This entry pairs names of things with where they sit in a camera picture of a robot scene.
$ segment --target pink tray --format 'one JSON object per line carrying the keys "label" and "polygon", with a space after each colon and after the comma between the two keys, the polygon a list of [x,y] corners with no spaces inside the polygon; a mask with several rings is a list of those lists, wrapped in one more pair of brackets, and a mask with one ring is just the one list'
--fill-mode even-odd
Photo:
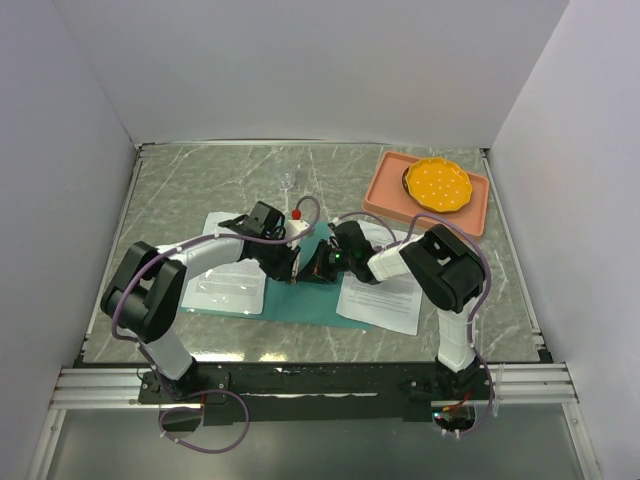
{"label": "pink tray", "polygon": [[[404,223],[411,223],[416,213],[428,210],[420,207],[402,187],[402,174],[412,163],[420,160],[418,157],[399,152],[385,152],[378,164],[376,173],[371,180],[362,208],[370,213],[383,215]],[[489,180],[475,173],[467,172],[473,193],[471,201],[457,212],[441,214],[462,230],[474,237],[480,237],[484,232],[484,221],[487,215],[489,201]],[[417,226],[430,228],[435,220],[421,218]]]}

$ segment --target robotic arm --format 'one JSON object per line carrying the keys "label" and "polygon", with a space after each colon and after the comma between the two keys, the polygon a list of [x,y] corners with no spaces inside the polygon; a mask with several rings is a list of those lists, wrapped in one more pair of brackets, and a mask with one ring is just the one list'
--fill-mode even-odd
{"label": "robotic arm", "polygon": [[223,222],[215,241],[192,247],[153,247],[135,243],[126,253],[101,299],[103,312],[113,318],[123,292],[141,270],[158,255],[177,248],[142,278],[124,303],[118,326],[131,332],[158,367],[167,387],[183,397],[200,387],[198,363],[172,328],[188,281],[226,263],[255,259],[272,279],[286,282],[331,283],[350,271],[364,283],[376,284],[412,274],[438,308],[440,348],[438,361],[464,385],[477,370],[469,338],[469,313],[482,293],[485,273],[480,259],[450,230],[436,225],[421,237],[376,253],[355,221],[330,224],[333,235],[319,242],[314,256],[299,269],[299,236],[309,225],[258,202],[249,215]]}

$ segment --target white paper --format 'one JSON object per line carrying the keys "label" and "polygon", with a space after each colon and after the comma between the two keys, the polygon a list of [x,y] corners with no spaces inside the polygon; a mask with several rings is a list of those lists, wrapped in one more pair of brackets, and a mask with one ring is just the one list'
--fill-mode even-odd
{"label": "white paper", "polygon": [[[364,236],[374,246],[391,243],[389,232],[368,222],[358,222]],[[394,230],[398,240],[406,233]],[[411,275],[401,275],[379,285],[359,282],[346,273],[338,299],[338,315],[407,335],[418,334],[422,289]]]}
{"label": "white paper", "polygon": [[[211,212],[202,233],[212,233],[218,223],[237,216],[228,212]],[[187,284],[181,307],[194,311],[260,314],[266,278],[256,260],[221,265]]]}

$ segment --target yellow plate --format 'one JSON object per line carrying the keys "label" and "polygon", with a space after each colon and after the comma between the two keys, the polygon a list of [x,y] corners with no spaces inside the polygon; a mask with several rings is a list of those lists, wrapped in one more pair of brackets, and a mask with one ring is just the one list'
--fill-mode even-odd
{"label": "yellow plate", "polygon": [[435,212],[455,212],[471,200],[469,176],[444,158],[423,158],[409,167],[409,195],[422,207]]}

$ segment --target green mat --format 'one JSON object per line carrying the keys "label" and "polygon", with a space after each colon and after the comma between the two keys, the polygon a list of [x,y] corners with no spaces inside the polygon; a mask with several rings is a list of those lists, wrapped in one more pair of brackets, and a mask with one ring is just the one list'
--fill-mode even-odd
{"label": "green mat", "polygon": [[[300,265],[306,265],[313,256],[318,241],[329,238],[329,227],[326,223],[318,223],[315,233],[311,237],[300,242]],[[367,323],[349,320],[336,313],[340,287],[342,286],[342,274],[338,281],[331,285],[314,283],[297,283],[291,285],[285,282],[276,282],[267,278],[264,290],[264,306],[262,313],[244,314],[235,312],[220,312],[207,309],[185,309],[181,311],[220,315],[224,317],[257,318],[274,322],[304,323],[310,325],[324,325],[328,327],[359,328],[369,330],[371,325]]]}

